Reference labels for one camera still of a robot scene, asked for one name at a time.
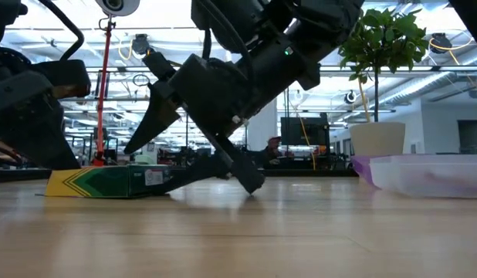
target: red pole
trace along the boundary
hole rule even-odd
[[[107,67],[108,67],[108,56],[110,52],[110,39],[112,36],[112,18],[108,19],[107,26],[107,40],[105,42],[105,53],[103,55],[103,68],[101,70],[101,86],[100,86],[100,95],[98,96],[98,143],[97,143],[97,152],[94,158],[95,166],[103,166],[103,100],[105,97],[105,89],[107,83]]]

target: ceiling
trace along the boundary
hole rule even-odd
[[[103,49],[105,35],[99,28],[99,21],[106,16],[101,12],[94,0],[56,0],[54,1],[71,20],[83,31],[86,42],[83,47],[73,56],[73,59],[82,59],[88,67],[93,67],[90,78],[93,81],[93,88],[96,87],[97,67],[101,67],[103,60]],[[447,8],[446,1],[429,1],[423,5],[396,5],[394,2],[366,2],[364,8],[397,8],[400,12],[411,12],[422,8],[418,13],[418,24],[420,27],[427,27],[428,36],[435,32],[445,32],[452,41],[453,46],[461,46],[455,51],[455,55],[460,57],[477,52],[477,46],[472,39],[461,19],[453,8]],[[13,48],[24,53],[34,62],[42,62],[58,59],[76,40],[76,37],[66,29],[63,24],[45,7],[36,0],[22,0],[22,3],[29,7],[29,14],[20,17],[14,25],[7,28],[2,46]],[[167,59],[176,63],[183,63],[187,57],[196,53],[201,54],[204,33],[195,28],[191,21],[191,0],[141,0],[140,8],[133,14],[123,18],[115,18],[117,27],[113,31],[110,42],[109,66],[144,66],[137,54],[130,51],[131,40],[136,34],[148,34],[151,45],[162,52]],[[213,38],[213,48],[211,56],[226,61],[236,61],[240,56],[228,53]],[[354,106],[347,106],[343,99],[344,95],[351,90],[358,92],[357,82],[349,82],[347,72],[340,72],[337,65],[341,58],[336,52],[331,53],[321,61],[323,68],[327,70],[320,85],[304,92],[298,83],[294,83],[290,88],[289,98],[292,105],[300,110],[329,110],[329,109],[354,109],[360,105],[360,101]],[[430,53],[420,66],[433,65],[453,65],[451,56],[448,53]],[[156,78],[150,73],[145,76],[134,77],[138,72],[113,73],[110,77],[109,98],[117,98],[117,101],[109,100],[105,104],[108,110],[118,111],[117,113],[106,113],[103,121],[110,129],[110,133],[119,138],[120,143],[128,141],[133,129],[137,127],[147,109],[146,98],[149,94],[144,86],[137,86],[137,81],[145,76],[155,81]],[[385,74],[381,79],[381,91],[391,91],[403,83],[418,76],[401,72],[397,75]],[[455,84],[460,88],[466,88],[466,80],[461,79]],[[374,83],[369,80],[363,89],[370,99],[374,95]],[[461,99],[466,94],[458,94],[443,101]],[[66,121],[69,125],[69,132],[83,135],[82,131],[90,129],[96,123],[95,113],[80,113],[80,111],[94,111],[96,103],[92,100],[86,102],[63,102],[66,108]],[[279,110],[284,109],[285,101],[283,95],[279,95],[277,100]],[[158,137],[157,142],[161,144],[182,145],[185,144],[185,128],[187,126],[186,117],[183,110],[179,112],[182,116],[180,121],[174,123],[168,131]],[[331,113],[333,120],[344,114]],[[196,144],[207,142],[200,131],[195,128],[192,121],[189,121],[191,135],[190,142]],[[238,129],[232,136],[232,141],[240,142],[244,138],[244,128]]]

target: purple plastic bin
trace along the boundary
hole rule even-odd
[[[371,158],[381,158],[381,156],[353,156],[352,164],[354,165],[354,170],[359,176],[361,176],[369,185],[374,185],[372,182],[372,174],[370,173],[370,159]]]

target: plant stem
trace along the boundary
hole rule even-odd
[[[379,75],[374,67],[374,123],[379,121]]]

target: potted plant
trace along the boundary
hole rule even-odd
[[[428,41],[425,40],[426,29],[421,29],[415,24],[415,14],[418,12],[420,10],[404,15],[389,9],[383,12],[375,9],[367,10],[360,16],[348,40],[339,48],[338,53],[343,57],[340,67],[344,68],[350,63],[349,66],[354,71],[350,80],[358,80],[362,84],[369,79],[374,81],[375,123],[359,124],[350,129],[357,155],[401,154],[403,151],[404,124],[377,124],[379,121],[379,76],[383,67],[396,73],[401,66],[412,70],[415,63],[422,61],[428,49]],[[385,144],[392,144],[392,146],[388,145],[384,150]]]

